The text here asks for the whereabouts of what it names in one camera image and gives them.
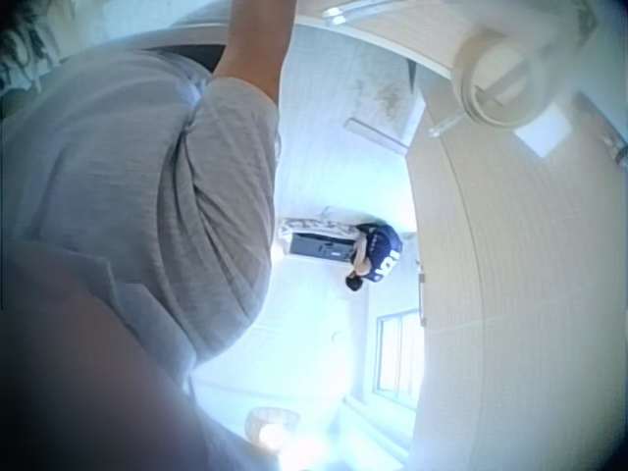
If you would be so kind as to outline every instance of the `person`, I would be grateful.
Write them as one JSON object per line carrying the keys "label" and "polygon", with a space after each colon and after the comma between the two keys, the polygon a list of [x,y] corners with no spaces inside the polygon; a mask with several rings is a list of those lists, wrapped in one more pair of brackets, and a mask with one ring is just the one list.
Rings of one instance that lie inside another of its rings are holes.
{"label": "person", "polygon": [[353,271],[346,277],[346,285],[358,291],[364,280],[378,283],[391,272],[401,257],[403,243],[389,225],[363,224],[357,226],[362,233],[351,255]]}
{"label": "person", "polygon": [[266,295],[295,4],[234,0],[214,71],[199,48],[78,54],[2,122],[5,241],[80,256],[178,381],[187,343],[194,365],[218,355]]}

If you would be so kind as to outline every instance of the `lamp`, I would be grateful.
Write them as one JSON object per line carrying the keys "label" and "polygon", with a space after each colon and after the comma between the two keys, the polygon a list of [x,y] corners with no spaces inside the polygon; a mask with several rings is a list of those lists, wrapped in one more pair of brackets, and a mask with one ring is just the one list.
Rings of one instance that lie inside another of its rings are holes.
{"label": "lamp", "polygon": [[278,407],[257,407],[246,416],[244,430],[255,446],[279,454],[290,441],[301,416]]}

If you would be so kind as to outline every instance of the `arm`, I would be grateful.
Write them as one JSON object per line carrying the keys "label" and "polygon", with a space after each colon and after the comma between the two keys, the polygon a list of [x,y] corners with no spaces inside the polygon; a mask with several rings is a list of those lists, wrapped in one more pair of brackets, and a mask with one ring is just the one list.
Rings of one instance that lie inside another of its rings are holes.
{"label": "arm", "polygon": [[296,0],[234,0],[229,39],[214,78],[251,83],[279,102]]}
{"label": "arm", "polygon": [[353,268],[355,268],[355,273],[360,277],[368,275],[371,271],[371,261],[366,257],[366,245],[367,239],[365,235],[355,243],[356,253]]}

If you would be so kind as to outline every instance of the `dark hair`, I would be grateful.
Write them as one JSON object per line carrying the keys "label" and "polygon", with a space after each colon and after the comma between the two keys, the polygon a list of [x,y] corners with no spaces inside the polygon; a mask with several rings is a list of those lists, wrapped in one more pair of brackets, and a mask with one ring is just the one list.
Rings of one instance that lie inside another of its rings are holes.
{"label": "dark hair", "polygon": [[345,282],[348,288],[352,291],[358,291],[360,290],[360,288],[362,288],[362,285],[364,285],[364,280],[362,280],[362,278],[358,277],[354,273],[346,277]]}
{"label": "dark hair", "polygon": [[[43,45],[35,30],[38,18],[45,15],[53,0],[4,0],[0,5],[0,66],[7,67],[7,60],[18,63],[18,44],[29,40],[32,53],[37,59],[45,58]],[[0,89],[5,83],[0,79]]]}

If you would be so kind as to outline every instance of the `bright light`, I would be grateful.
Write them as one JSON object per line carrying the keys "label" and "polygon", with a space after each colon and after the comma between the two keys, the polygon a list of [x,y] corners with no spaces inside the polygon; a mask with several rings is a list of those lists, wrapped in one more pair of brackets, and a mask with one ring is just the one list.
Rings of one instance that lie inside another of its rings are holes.
{"label": "bright light", "polygon": [[271,262],[273,262],[273,265],[281,262],[285,257],[284,250],[279,245],[273,244],[271,246]]}
{"label": "bright light", "polygon": [[282,471],[303,471],[325,464],[333,458],[333,447],[322,436],[292,440],[282,451],[279,461]]}
{"label": "bright light", "polygon": [[259,431],[260,444],[273,452],[282,449],[289,442],[290,438],[290,432],[281,424],[265,425]]}
{"label": "bright light", "polygon": [[332,18],[332,25],[338,26],[346,23],[346,17],[344,15],[340,15]]}
{"label": "bright light", "polygon": [[338,15],[341,15],[341,14],[342,14],[342,10],[338,7],[328,8],[325,11],[326,17],[337,17]]}

